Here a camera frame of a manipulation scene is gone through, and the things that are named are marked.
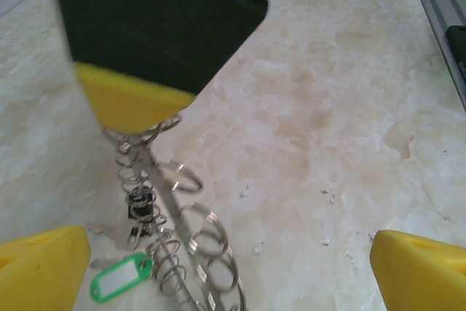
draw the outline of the metal spring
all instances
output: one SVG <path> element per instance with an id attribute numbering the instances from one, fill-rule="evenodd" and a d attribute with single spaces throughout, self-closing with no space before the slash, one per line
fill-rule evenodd
<path id="1" fill-rule="evenodd" d="M 119 157 L 116 159 L 116 163 L 120 166 L 117 176 L 122 182 L 122 188 L 127 194 L 126 201 L 130 206 L 130 212 L 137 217 L 139 223 L 143 226 L 148 227 L 151 233 L 157 234 L 157 240 L 147 247 L 146 252 L 150 254 L 154 260 L 154 271 L 153 276 L 159 282 L 160 291 L 165 295 L 183 294 L 183 299 L 178 305 L 177 311 L 184 310 L 185 306 L 189 306 L 191 310 L 195 311 L 207 311 L 208 308 L 193 299 L 186 287 L 186 268 L 180 264 L 180 259 L 177 254 L 181 247 L 181 241 L 183 241 L 184 247 L 196 247 L 195 250 L 189 251 L 192 256 L 201 258 L 203 271 L 213 280 L 213 289 L 218 294 L 225 294 L 238 290 L 240 303 L 234 304 L 229 308 L 229 311 L 247 311 L 245 302 L 245 293 L 239 279 L 238 268 L 234 259 L 233 251 L 231 250 L 226 235 L 225 229 L 217 216 L 209 209 L 194 203 L 181 208 L 180 215 L 183 215 L 186 211 L 195 212 L 201 215 L 206 222 L 213 226 L 213 229 L 201 229 L 198 233 L 185 240 L 173 239 L 174 230 L 167 229 L 163 225 L 167 222 L 167 217 L 162 215 L 160 207 L 155 204 L 156 194 L 154 193 L 154 185 L 149 181 L 148 173 L 143 169 L 141 158 L 139 157 L 138 147 L 148 146 L 155 138 L 176 125 L 181 121 L 180 115 L 175 115 L 172 118 L 167 119 L 164 122 L 159 123 L 155 127 L 147 130 L 139 135 L 121 134 L 114 133 L 109 130 L 104 130 L 104 134 L 108 136 L 114 143 L 116 143 L 116 151 L 119 153 Z M 170 190 L 180 191 L 185 194 L 196 194 L 202 191 L 203 185 L 201 180 L 189 169 L 185 168 L 182 164 L 177 163 L 173 160 L 170 162 L 157 162 L 157 166 L 161 169 L 170 170 L 183 176 L 189 182 L 191 186 L 181 184 L 178 181 L 170 181 Z M 144 201 L 133 201 L 131 200 L 131 194 L 144 191 L 152 193 L 152 200 L 149 197 Z M 135 212 L 136 208 L 142 208 L 147 205 L 152 205 L 154 213 L 150 216 L 139 216 Z M 213 240 L 218 244 L 220 249 L 218 251 L 208 251 L 201 248 L 200 244 L 196 241 L 200 237 L 206 237 Z M 220 286 L 215 283 L 212 278 L 210 268 L 214 263 L 223 264 L 232 274 L 232 283 L 229 286 Z"/>

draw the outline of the metal frame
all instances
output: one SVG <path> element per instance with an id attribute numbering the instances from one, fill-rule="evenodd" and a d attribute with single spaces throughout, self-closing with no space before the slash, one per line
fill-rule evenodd
<path id="1" fill-rule="evenodd" d="M 421 0 L 421 3 L 466 110 L 466 81 L 445 37 L 449 26 L 466 25 L 466 0 Z"/>

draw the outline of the green key tag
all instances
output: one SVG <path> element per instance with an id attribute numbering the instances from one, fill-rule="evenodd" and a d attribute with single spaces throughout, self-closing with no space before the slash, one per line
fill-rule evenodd
<path id="1" fill-rule="evenodd" d="M 90 296 L 96 302 L 108 302 L 151 277 L 152 260 L 136 253 L 99 272 L 90 283 Z"/>

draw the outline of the coiled spring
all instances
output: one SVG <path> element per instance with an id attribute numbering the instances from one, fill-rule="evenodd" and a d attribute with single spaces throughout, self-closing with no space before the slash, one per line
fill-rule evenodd
<path id="1" fill-rule="evenodd" d="M 131 214 L 143 226 L 146 233 L 157 237 L 146 248 L 146 252 L 154 260 L 153 276 L 159 282 L 160 291 L 165 295 L 181 296 L 177 310 L 187 310 L 188 307 L 195 311 L 247 311 L 237 263 L 229 246 L 226 231 L 217 215 L 197 202 L 181 207 L 175 198 L 174 192 L 185 194 L 201 192 L 203 188 L 201 180 L 189 169 L 173 160 L 158 162 L 150 152 L 149 144 L 160 133 L 175 127 L 180 121 L 181 116 L 175 115 L 140 135 L 104 130 L 105 134 L 117 144 L 116 151 L 119 157 L 116 162 L 120 166 L 117 176 L 127 195 L 126 201 Z M 172 180 L 165 174 L 167 170 L 182 177 L 189 184 Z M 156 192 L 162 197 L 175 229 L 163 226 L 167 223 L 167 216 L 161 213 L 160 207 L 155 203 L 158 197 Z M 153 209 L 150 214 L 141 215 L 138 209 L 148 206 Z M 191 225 L 186 220 L 188 212 L 201 216 L 209 227 L 193 234 Z M 208 247 L 201 244 L 203 240 L 210 243 Z M 188 259 L 204 296 L 204 303 L 194 299 L 185 284 L 187 271 L 178 255 L 181 246 L 188 253 Z M 212 267 L 216 263 L 223 265 L 232 275 L 231 282 L 226 286 L 219 284 L 214 278 Z M 226 309 L 221 297 L 234 289 L 238 291 L 240 302 Z"/>

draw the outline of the debris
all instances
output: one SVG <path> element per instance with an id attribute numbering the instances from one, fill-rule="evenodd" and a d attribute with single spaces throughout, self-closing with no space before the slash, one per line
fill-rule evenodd
<path id="1" fill-rule="evenodd" d="M 247 184 L 246 187 L 244 189 L 241 190 L 240 192 L 240 198 L 244 198 L 244 197 L 247 197 L 249 196 L 249 188 L 250 188 L 250 184 Z"/>
<path id="2" fill-rule="evenodd" d="M 356 264 L 355 264 L 355 260 L 352 258 L 352 255 L 347 251 L 345 254 L 344 254 L 344 257 L 345 258 L 350 258 L 351 259 L 351 265 L 352 265 L 352 268 L 353 269 L 356 269 Z"/>
<path id="3" fill-rule="evenodd" d="M 324 189 L 321 189 L 320 192 L 323 193 L 323 194 L 327 194 L 328 190 L 329 190 L 329 188 L 328 188 L 328 184 L 327 184 L 327 187 L 324 188 Z"/>
<path id="4" fill-rule="evenodd" d="M 261 255 L 262 253 L 262 247 L 264 246 L 264 242 L 261 242 L 255 249 L 254 249 L 254 255 Z"/>
<path id="5" fill-rule="evenodd" d="M 450 221 L 450 218 L 448 216 L 443 215 L 440 211 L 437 210 L 437 214 L 442 217 L 444 221 Z"/>

